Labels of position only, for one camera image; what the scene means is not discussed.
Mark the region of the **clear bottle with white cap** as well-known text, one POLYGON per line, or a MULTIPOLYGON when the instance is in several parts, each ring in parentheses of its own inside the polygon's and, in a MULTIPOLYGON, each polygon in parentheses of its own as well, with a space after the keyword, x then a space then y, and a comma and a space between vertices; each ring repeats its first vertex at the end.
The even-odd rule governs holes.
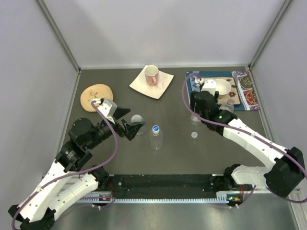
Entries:
POLYGON ((196 116, 194 116, 193 114, 190 115, 190 122, 193 126, 198 126, 201 124, 201 120, 198 119, 196 116))

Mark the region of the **white bottle cap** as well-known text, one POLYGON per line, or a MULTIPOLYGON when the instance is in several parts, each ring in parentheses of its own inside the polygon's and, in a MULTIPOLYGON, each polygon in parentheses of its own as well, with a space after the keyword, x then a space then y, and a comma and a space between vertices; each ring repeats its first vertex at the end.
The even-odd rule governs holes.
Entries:
POLYGON ((192 138, 197 138, 198 137, 198 133, 197 132, 192 132, 191 133, 191 137, 192 138))

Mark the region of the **clear bottle with red label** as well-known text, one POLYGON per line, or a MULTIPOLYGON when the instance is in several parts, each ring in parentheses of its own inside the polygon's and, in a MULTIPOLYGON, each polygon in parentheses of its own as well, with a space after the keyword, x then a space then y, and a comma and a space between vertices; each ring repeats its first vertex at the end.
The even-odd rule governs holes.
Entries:
POLYGON ((235 104, 235 101, 233 99, 228 99, 226 102, 224 102, 220 106, 220 110, 227 110, 227 111, 233 113, 234 112, 234 104, 235 104))

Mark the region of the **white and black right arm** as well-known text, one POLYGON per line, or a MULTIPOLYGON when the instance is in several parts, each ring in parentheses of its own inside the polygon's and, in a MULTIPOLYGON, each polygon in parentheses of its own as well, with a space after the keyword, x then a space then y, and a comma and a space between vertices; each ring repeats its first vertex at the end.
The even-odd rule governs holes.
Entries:
POLYGON ((241 164, 228 167, 224 172, 224 184, 228 189, 250 184, 287 197, 304 179, 306 172, 301 150, 277 145, 250 129, 235 114, 219 109, 216 94, 193 91, 190 109, 208 129, 235 142, 263 163, 262 167, 241 164))

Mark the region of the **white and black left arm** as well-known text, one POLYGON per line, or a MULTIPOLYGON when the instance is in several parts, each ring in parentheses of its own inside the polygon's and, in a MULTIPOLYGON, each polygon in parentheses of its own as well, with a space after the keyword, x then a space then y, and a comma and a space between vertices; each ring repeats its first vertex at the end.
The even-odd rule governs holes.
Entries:
POLYGON ((129 123, 122 119, 118 123, 130 112, 128 108, 99 106, 96 110, 105 111, 103 120, 93 125, 88 118, 77 119, 69 131, 70 140, 62 146, 45 177, 25 201, 9 208, 13 229, 19 221, 22 230, 49 230, 83 196, 111 187, 103 164, 82 169, 92 157, 90 150, 110 136, 134 139, 144 122, 129 123))

